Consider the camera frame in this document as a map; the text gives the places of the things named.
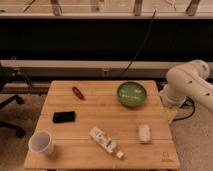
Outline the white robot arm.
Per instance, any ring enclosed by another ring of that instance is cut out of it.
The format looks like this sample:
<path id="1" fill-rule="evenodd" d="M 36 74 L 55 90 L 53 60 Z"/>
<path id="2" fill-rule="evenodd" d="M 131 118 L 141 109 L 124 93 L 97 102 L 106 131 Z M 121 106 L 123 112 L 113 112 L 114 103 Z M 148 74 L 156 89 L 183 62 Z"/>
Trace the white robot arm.
<path id="1" fill-rule="evenodd" d="M 167 84 L 160 91 L 163 105 L 180 107 L 189 97 L 213 112 L 213 85 L 206 81 L 209 75 L 210 68 L 202 60 L 172 67 L 166 73 Z"/>

